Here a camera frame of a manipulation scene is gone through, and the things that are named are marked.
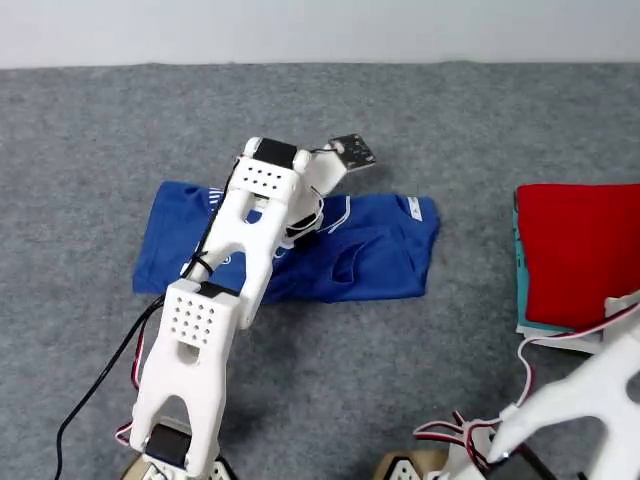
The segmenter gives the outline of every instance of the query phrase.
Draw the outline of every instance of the folded red garment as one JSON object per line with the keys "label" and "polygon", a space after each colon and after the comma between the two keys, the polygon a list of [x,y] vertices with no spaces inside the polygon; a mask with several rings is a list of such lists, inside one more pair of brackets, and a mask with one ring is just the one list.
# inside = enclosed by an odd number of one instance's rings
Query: folded red garment
{"label": "folded red garment", "polygon": [[524,185],[516,203],[527,320],[582,329],[640,289],[640,184]]}

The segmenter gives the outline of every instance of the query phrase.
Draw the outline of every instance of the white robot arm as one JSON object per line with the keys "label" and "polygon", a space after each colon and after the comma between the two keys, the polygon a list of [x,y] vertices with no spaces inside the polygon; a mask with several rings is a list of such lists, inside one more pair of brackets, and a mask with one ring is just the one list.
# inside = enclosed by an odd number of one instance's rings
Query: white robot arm
{"label": "white robot arm", "polygon": [[[473,432],[478,453],[489,463],[509,458],[522,443],[540,428],[581,417],[596,417],[607,427],[591,465],[585,470],[588,480],[636,480],[640,474],[640,458],[636,454],[636,429],[640,426],[640,405],[628,394],[629,380],[640,372],[640,292],[607,300],[604,324],[584,332],[547,337],[552,341],[583,336],[607,327],[615,327],[617,337],[602,352],[585,361],[567,378],[550,383],[528,398],[521,406],[511,405],[501,414],[497,434],[482,421],[463,425],[464,432],[481,423]],[[464,447],[452,444],[442,470],[430,472],[426,480],[482,480],[484,474],[472,461]],[[544,478],[555,478],[551,474]]]}
{"label": "white robot arm", "polygon": [[[358,135],[333,139],[319,150],[266,138],[247,142],[194,260],[167,289],[133,408],[129,443],[166,478],[211,473],[219,454],[231,342],[237,328],[251,326],[276,249],[318,229],[323,196],[347,172],[374,161]],[[255,223],[247,221],[252,210],[261,214]],[[236,251],[246,255],[242,289],[209,283],[211,272]],[[184,401],[190,426],[159,417],[171,396]]]}

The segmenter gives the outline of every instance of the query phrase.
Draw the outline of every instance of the wire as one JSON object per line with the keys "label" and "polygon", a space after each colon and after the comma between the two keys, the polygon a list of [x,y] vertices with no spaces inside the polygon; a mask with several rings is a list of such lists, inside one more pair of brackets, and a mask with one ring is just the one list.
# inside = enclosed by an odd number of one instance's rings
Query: wire
{"label": "wire", "polygon": [[160,470],[160,469],[158,468],[158,466],[157,466],[155,463],[151,462],[151,465],[152,465],[152,466],[153,466],[153,468],[156,470],[156,473],[159,473],[159,474],[162,476],[162,478],[163,478],[164,480],[169,480],[169,478],[167,477],[167,475],[166,475],[162,470]]}
{"label": "wire", "polygon": [[464,423],[464,417],[462,416],[462,414],[458,410],[454,410],[453,412],[451,412],[451,416],[458,424],[458,426],[461,427]]}
{"label": "wire", "polygon": [[549,337],[536,336],[536,337],[525,338],[522,342],[520,342],[520,345],[518,346],[518,358],[524,365],[527,377],[525,380],[524,389],[522,390],[522,394],[520,395],[520,398],[518,398],[518,401],[515,403],[516,407],[520,407],[524,403],[524,401],[529,397],[531,390],[533,389],[534,370],[531,367],[531,364],[527,361],[527,359],[524,358],[524,354],[523,354],[524,347],[526,347],[530,343],[541,341],[541,340],[562,341],[562,340],[571,340],[571,339],[585,337],[592,333],[596,333],[601,330],[604,330],[605,328],[610,327],[623,320],[626,320],[628,315],[633,315],[638,310],[640,310],[640,303],[635,303],[625,309],[620,310],[614,315],[607,317],[603,322],[597,324],[596,326],[587,328],[585,330],[581,330],[578,332],[570,332],[570,333],[560,333],[558,335],[552,335]]}
{"label": "wire", "polygon": [[136,343],[136,353],[131,364],[131,384],[136,391],[140,390],[140,362],[142,360],[142,352],[144,351],[144,330],[147,326],[147,318],[142,325],[140,325],[140,333],[138,334],[138,341]]}
{"label": "wire", "polygon": [[301,227],[297,227],[295,225],[290,225],[287,227],[288,230],[295,230],[295,231],[303,231],[306,230],[308,228],[310,228],[311,226],[313,226],[314,223],[316,223],[318,221],[318,217],[320,216],[320,213],[322,212],[322,210],[324,209],[324,198],[322,198],[322,195],[320,194],[320,192],[318,190],[316,190],[313,187],[310,187],[311,191],[313,193],[316,194],[316,196],[318,197],[318,209],[313,212],[313,218],[307,222],[305,225],[301,226]]}
{"label": "wire", "polygon": [[[534,369],[531,367],[531,364],[525,359],[523,355],[523,350],[525,346],[540,340],[561,341],[561,340],[569,340],[569,339],[584,337],[592,333],[599,332],[616,323],[622,322],[626,320],[630,315],[633,315],[638,311],[640,311],[640,303],[631,305],[617,312],[616,314],[607,317],[596,326],[587,328],[585,330],[581,330],[573,333],[561,333],[561,334],[553,335],[549,337],[537,336],[537,337],[529,337],[524,339],[518,346],[517,355],[520,361],[525,366],[526,381],[525,381],[523,391],[520,397],[518,398],[517,402],[515,403],[515,406],[520,407],[524,403],[524,401],[528,398],[529,394],[531,393],[531,390],[533,389],[533,381],[535,378]],[[465,422],[464,417],[457,410],[455,410],[452,415],[455,422],[458,425],[454,425],[449,422],[440,422],[440,421],[428,422],[416,428],[413,432],[413,435],[419,440],[434,440],[434,441],[440,441],[440,442],[462,446],[467,451],[467,454],[469,455],[469,458],[474,463],[474,465],[479,470],[486,471],[489,468],[489,463],[484,458],[484,456],[482,456],[482,454],[480,454],[480,452],[478,452],[478,450],[475,448],[475,445],[473,444],[473,432],[478,428],[495,427],[496,425],[501,423],[502,419],[498,417],[492,420],[474,420],[472,422]],[[461,434],[462,438],[458,438],[452,435],[432,433],[432,432],[426,431],[426,430],[429,430],[432,428],[438,428],[438,427],[448,428],[449,430],[452,430],[457,434]]]}
{"label": "wire", "polygon": [[331,235],[333,232],[336,231],[336,229],[342,225],[344,222],[346,222],[349,219],[349,216],[351,215],[351,196],[347,195],[345,197],[345,206],[344,206],[344,214],[335,222],[333,222],[331,225],[327,225],[326,227],[322,227],[320,230],[318,230],[318,233],[320,232],[324,232],[325,230],[329,230],[329,235]]}
{"label": "wire", "polygon": [[196,266],[196,263],[204,262],[204,260],[202,260],[202,258],[200,258],[202,255],[204,255],[206,253],[206,252],[203,252],[203,250],[204,250],[204,242],[207,240],[207,237],[209,236],[209,233],[211,233],[211,228],[213,227],[213,222],[215,221],[216,217],[218,216],[218,212],[222,208],[222,204],[223,204],[225,198],[227,197],[227,192],[229,190],[229,184],[231,183],[231,177],[233,177],[233,172],[236,171],[236,168],[238,167],[239,163],[240,163],[240,159],[236,158],[236,163],[233,165],[233,168],[231,169],[231,173],[227,177],[227,181],[225,182],[224,188],[222,189],[222,195],[221,195],[220,201],[218,203],[218,208],[216,208],[213,212],[211,212],[211,217],[209,217],[209,223],[207,223],[207,228],[205,228],[204,232],[202,233],[202,237],[200,238],[200,242],[198,242],[198,246],[196,247],[196,251],[193,252],[193,255],[191,255],[191,261],[189,262],[189,265],[187,265],[187,268],[185,268],[184,272],[182,272],[182,275],[180,275],[180,278],[187,278],[189,276],[189,274],[191,273],[191,271],[193,270],[193,268]]}
{"label": "wire", "polygon": [[129,446],[129,440],[123,438],[122,435],[131,430],[132,425],[133,422],[127,422],[116,430],[116,434],[114,436],[120,445],[124,445],[125,447]]}
{"label": "wire", "polygon": [[151,304],[145,309],[145,311],[142,312],[142,314],[138,317],[138,319],[134,322],[134,324],[131,326],[131,328],[125,335],[124,339],[116,349],[113,356],[107,362],[107,365],[102,369],[102,371],[98,375],[98,378],[96,378],[96,380],[93,382],[93,385],[89,387],[89,390],[87,391],[87,393],[84,394],[84,396],[80,399],[78,404],[73,408],[73,410],[71,410],[71,413],[69,413],[69,415],[67,415],[67,417],[60,424],[60,428],[58,428],[58,432],[56,434],[56,454],[57,454],[58,466],[56,469],[56,475],[54,477],[55,480],[59,480],[60,476],[62,475],[62,435],[64,434],[64,431],[69,426],[71,421],[75,418],[75,416],[78,414],[78,412],[82,409],[82,407],[86,405],[86,403],[93,396],[96,390],[98,390],[98,387],[107,377],[107,375],[109,374],[113,366],[116,364],[116,362],[122,355],[122,352],[124,352],[124,349],[127,347],[127,345],[135,335],[138,328],[140,328],[140,326],[143,323],[145,323],[149,319],[149,317],[151,317],[153,312],[155,312],[158,308],[162,307],[162,305],[164,305],[164,294],[160,295],[153,302],[151,302]]}
{"label": "wire", "polygon": [[468,423],[465,426],[464,436],[463,436],[464,448],[467,450],[467,455],[469,455],[469,458],[471,459],[471,461],[480,471],[483,471],[483,470],[486,471],[489,468],[489,463],[487,462],[487,459],[484,458],[480,454],[480,452],[478,452],[475,445],[473,444],[473,431],[476,428],[480,428],[480,427],[485,427],[485,428],[494,427],[500,422],[501,422],[500,418],[494,418],[493,420],[489,420],[489,421],[474,420],[473,422]]}
{"label": "wire", "polygon": [[454,425],[453,423],[449,423],[449,422],[435,421],[435,422],[425,423],[424,425],[420,425],[418,428],[416,428],[413,431],[413,434],[419,435],[421,433],[424,433],[425,430],[431,430],[432,428],[437,428],[437,427],[448,428],[449,430],[453,430],[456,433],[463,433],[462,428],[459,427],[458,425]]}

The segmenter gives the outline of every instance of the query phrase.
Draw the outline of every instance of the wooden base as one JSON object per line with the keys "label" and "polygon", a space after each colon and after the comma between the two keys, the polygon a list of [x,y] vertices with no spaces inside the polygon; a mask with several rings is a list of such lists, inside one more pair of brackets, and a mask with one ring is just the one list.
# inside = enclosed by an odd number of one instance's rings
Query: wooden base
{"label": "wooden base", "polygon": [[409,460],[420,478],[423,478],[429,472],[442,470],[444,464],[447,463],[447,452],[442,450],[414,450],[387,453],[378,465],[373,475],[373,480],[389,480],[395,460],[398,458]]}
{"label": "wooden base", "polygon": [[[372,480],[389,480],[390,470],[393,469],[394,460],[397,458],[408,459],[418,475],[420,475],[420,478],[423,478],[429,472],[442,470],[442,467],[447,462],[447,452],[442,450],[414,450],[387,453],[378,465]],[[142,456],[139,456],[129,466],[120,480],[142,480],[148,469],[149,464],[142,459]]]}

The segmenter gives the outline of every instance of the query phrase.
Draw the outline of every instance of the blue shirt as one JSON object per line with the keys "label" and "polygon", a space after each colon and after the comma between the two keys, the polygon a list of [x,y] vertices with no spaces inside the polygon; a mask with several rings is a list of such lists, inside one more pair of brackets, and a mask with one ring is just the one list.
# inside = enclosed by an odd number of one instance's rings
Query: blue shirt
{"label": "blue shirt", "polygon": [[[133,274],[134,292],[162,293],[179,277],[220,197],[219,189],[178,182],[160,186]],[[396,194],[335,195],[325,199],[323,212],[318,232],[299,239],[294,248],[276,252],[263,303],[425,293],[440,224],[433,200]],[[210,281],[239,291],[244,278],[244,254],[236,252],[215,269]]]}

